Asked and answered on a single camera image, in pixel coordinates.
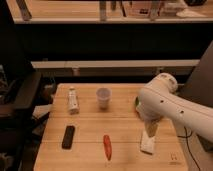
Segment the wooden table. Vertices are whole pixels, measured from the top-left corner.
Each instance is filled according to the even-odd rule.
[[[76,88],[79,114],[70,115],[67,96],[70,86]],[[96,90],[107,87],[112,97],[107,110],[96,101]],[[60,84],[38,152],[35,171],[186,171],[182,149],[172,122],[160,121],[155,153],[140,151],[144,122],[135,112],[134,100],[142,84]],[[61,142],[66,125],[76,128],[71,150],[63,150]],[[112,142],[112,158],[107,160],[103,135]]]
[[[32,19],[23,21],[16,0],[6,0],[15,23],[100,23],[98,1],[48,1],[48,0],[25,0]],[[129,2],[123,2],[126,17],[123,16],[119,5],[116,10],[111,10],[110,1],[107,2],[108,23],[147,23],[153,22],[148,18],[130,14]],[[179,18],[163,16],[156,22],[201,22],[213,21],[213,0],[207,0],[204,5],[189,7],[190,10],[205,15],[204,18]]]

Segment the office chair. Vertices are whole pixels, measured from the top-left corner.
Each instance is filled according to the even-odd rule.
[[[39,119],[32,116],[42,98],[42,74],[26,59],[15,31],[7,3],[0,1],[0,65],[8,85],[1,90],[0,98],[0,153],[14,156],[7,171],[18,170],[27,140],[41,140],[32,130],[49,116],[49,113]]]

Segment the floor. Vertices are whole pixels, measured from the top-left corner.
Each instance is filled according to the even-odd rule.
[[[48,107],[39,108],[37,112],[41,112],[42,110],[48,110]],[[178,136],[186,136],[184,127],[176,122],[174,123],[174,127],[176,129]],[[38,134],[42,134],[44,130],[45,124],[43,124],[36,131]],[[213,152],[207,153],[203,150],[199,139],[195,133],[193,133],[188,138],[189,149],[191,151],[192,156],[190,155],[189,149],[187,147],[186,138],[179,138],[180,144],[183,148],[184,155],[186,157],[186,161],[189,166],[189,171],[212,171],[213,170]],[[33,165],[36,159],[36,155],[39,149],[38,142],[31,142],[26,144],[26,148],[24,150],[23,162],[20,168],[20,171],[33,171]],[[3,161],[0,160],[0,171],[3,171],[1,168],[3,165]]]

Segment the remote control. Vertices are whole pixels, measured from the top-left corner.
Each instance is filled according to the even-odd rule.
[[[71,149],[74,132],[75,132],[74,126],[68,125],[66,127],[66,130],[65,130],[65,133],[64,133],[64,138],[63,138],[63,141],[62,141],[62,148],[63,149]]]
[[[68,107],[71,114],[76,114],[79,112],[77,95],[74,87],[70,87],[68,96]]]

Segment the cable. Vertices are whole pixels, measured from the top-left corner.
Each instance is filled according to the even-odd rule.
[[[189,135],[186,135],[186,136],[178,135],[177,137],[178,138],[190,138],[192,136],[192,134],[193,134],[193,131],[191,131]]]
[[[194,156],[193,156],[193,154],[192,154],[192,152],[191,152],[191,150],[190,150],[190,147],[189,147],[189,140],[188,140],[188,138],[191,137],[192,131],[191,131],[190,135],[187,135],[188,133],[187,133],[186,127],[184,127],[184,130],[185,130],[186,145],[187,145],[189,154],[190,154],[191,158],[193,159],[193,161],[195,162],[195,164],[196,164],[198,170],[201,171],[200,166],[198,165],[197,161],[195,160],[195,158],[194,158]]]

